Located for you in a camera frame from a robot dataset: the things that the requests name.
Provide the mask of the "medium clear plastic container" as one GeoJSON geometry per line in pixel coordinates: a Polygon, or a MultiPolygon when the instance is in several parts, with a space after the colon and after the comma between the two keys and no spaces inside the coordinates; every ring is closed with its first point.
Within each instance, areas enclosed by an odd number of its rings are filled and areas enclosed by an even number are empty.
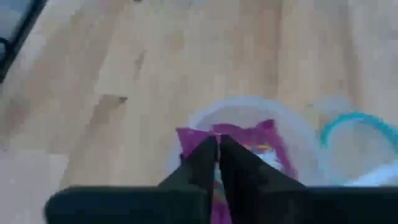
{"type": "Polygon", "coordinates": [[[270,151],[258,152],[256,155],[304,185],[325,185],[325,175],[318,159],[319,146],[315,130],[303,116],[276,101],[258,96],[226,98],[191,115],[185,126],[201,131],[211,130],[214,124],[220,123],[253,128],[267,119],[275,121],[283,149],[273,146],[270,151]]]}

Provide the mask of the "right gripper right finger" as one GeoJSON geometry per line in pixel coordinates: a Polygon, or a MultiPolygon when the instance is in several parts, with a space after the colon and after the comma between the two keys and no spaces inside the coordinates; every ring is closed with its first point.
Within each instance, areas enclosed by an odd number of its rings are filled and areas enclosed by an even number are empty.
{"type": "Polygon", "coordinates": [[[306,187],[228,135],[219,167],[233,224],[398,224],[398,187],[306,187]]]}

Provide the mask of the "medium teal-rimmed clear lid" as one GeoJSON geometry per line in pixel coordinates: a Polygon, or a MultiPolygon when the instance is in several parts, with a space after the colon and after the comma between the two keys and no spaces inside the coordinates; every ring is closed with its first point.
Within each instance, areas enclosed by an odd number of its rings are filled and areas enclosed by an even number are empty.
{"type": "Polygon", "coordinates": [[[343,96],[314,103],[324,122],[320,168],[331,185],[398,187],[398,127],[357,110],[343,96]]]}

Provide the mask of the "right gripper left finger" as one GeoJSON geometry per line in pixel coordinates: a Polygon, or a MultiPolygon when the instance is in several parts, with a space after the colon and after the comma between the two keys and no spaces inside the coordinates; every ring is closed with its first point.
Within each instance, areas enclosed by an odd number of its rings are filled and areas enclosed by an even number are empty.
{"type": "Polygon", "coordinates": [[[51,196],[46,224],[210,224],[218,142],[204,139],[157,186],[74,186],[51,196]]]}

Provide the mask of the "purple Skittles candy pack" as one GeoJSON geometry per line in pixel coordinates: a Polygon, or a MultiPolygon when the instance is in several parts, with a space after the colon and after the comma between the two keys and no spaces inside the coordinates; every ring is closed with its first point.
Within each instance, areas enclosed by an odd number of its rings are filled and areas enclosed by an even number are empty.
{"type": "MultiPolygon", "coordinates": [[[[219,123],[213,124],[209,131],[200,131],[193,128],[177,128],[176,132],[182,147],[182,157],[184,159],[190,156],[193,150],[207,137],[211,135],[220,137],[222,134],[227,134],[273,168],[293,179],[297,177],[297,171],[289,161],[286,146],[279,135],[273,119],[261,121],[249,128],[219,123]]],[[[221,180],[221,172],[218,166],[215,167],[211,224],[231,224],[223,181],[221,180]]]]}

